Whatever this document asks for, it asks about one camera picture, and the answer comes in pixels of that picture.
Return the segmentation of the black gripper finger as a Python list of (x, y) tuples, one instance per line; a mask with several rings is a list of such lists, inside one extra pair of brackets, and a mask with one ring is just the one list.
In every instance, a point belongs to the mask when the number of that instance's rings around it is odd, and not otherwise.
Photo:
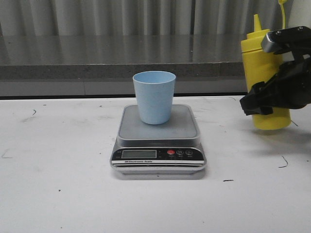
[(272, 114), (272, 106), (267, 105), (266, 99), (268, 94), (262, 90), (265, 87), (265, 82), (259, 82), (252, 86), (250, 91), (240, 99), (241, 107), (246, 116), (250, 115), (270, 115)]

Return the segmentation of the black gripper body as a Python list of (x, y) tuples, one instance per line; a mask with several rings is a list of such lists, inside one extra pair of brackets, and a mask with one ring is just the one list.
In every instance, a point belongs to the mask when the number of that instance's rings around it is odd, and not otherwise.
[(301, 109), (311, 103), (311, 59), (286, 62), (269, 84), (271, 107)]

